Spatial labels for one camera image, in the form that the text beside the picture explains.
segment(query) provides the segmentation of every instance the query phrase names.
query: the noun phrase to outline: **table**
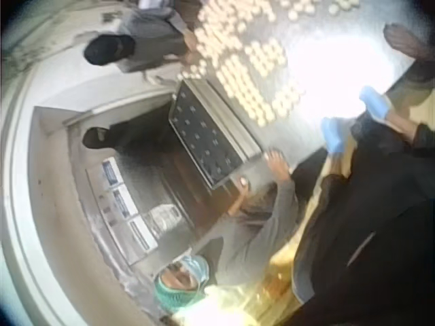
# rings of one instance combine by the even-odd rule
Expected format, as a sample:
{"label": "table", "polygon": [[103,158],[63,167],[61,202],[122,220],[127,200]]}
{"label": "table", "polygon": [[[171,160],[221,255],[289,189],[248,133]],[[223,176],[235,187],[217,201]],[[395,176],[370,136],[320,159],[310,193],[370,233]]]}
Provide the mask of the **table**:
{"label": "table", "polygon": [[358,100],[362,86],[371,85],[384,93],[412,65],[413,59],[391,49],[385,41],[385,24],[403,24],[427,40],[428,22],[416,12],[411,0],[361,0],[358,9],[337,16],[328,13],[332,2],[323,0],[317,4],[314,17],[303,16],[297,22],[290,22],[288,10],[278,1],[271,3],[277,20],[270,23],[265,16],[258,16],[239,38],[244,44],[276,38],[285,49],[287,68],[275,69],[262,78],[243,50],[225,51],[220,62],[237,53],[269,103],[289,78],[295,79],[305,91],[299,106],[287,118],[259,127],[237,100],[226,95],[210,60],[206,78],[261,148],[279,149],[295,167],[323,145],[319,129],[323,117],[357,117],[364,111]]}

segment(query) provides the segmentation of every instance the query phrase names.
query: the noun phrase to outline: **teal headscarf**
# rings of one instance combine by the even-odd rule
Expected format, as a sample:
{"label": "teal headscarf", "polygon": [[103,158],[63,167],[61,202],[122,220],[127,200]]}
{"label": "teal headscarf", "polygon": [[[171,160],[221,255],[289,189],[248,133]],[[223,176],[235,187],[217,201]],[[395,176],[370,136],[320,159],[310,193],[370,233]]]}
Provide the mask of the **teal headscarf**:
{"label": "teal headscarf", "polygon": [[163,284],[160,275],[154,281],[156,297],[163,308],[174,313],[204,298],[203,289],[209,280],[209,265],[201,256],[184,256],[179,261],[198,282],[193,291],[176,290]]}

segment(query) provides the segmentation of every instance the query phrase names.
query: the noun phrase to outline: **gray shirt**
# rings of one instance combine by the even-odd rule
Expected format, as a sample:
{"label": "gray shirt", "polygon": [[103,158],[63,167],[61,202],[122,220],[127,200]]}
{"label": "gray shirt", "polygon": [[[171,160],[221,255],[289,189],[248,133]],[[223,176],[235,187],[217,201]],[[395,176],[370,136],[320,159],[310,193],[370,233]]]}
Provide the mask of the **gray shirt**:
{"label": "gray shirt", "polygon": [[262,225],[250,223],[245,213],[222,218],[192,254],[202,255],[209,263],[210,283],[242,285],[261,280],[271,257],[293,234],[298,211],[294,182],[288,181],[278,186],[273,211]]}
{"label": "gray shirt", "polygon": [[118,33],[135,40],[135,53],[116,64],[122,72],[131,73],[159,67],[169,54],[182,56],[187,52],[182,35],[186,29],[173,8],[133,10],[123,19]]}

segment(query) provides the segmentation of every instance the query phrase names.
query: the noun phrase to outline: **blue glove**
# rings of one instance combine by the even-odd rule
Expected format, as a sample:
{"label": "blue glove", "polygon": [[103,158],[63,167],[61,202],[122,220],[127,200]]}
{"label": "blue glove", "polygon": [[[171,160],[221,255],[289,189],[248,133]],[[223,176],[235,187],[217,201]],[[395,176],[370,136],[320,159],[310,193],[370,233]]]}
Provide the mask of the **blue glove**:
{"label": "blue glove", "polygon": [[345,151],[345,140],[341,134],[340,120],[324,118],[321,121],[321,131],[326,141],[326,149],[329,154],[338,154]]}
{"label": "blue glove", "polygon": [[364,86],[360,92],[360,100],[364,102],[373,118],[385,120],[389,105],[376,90],[370,86]]}

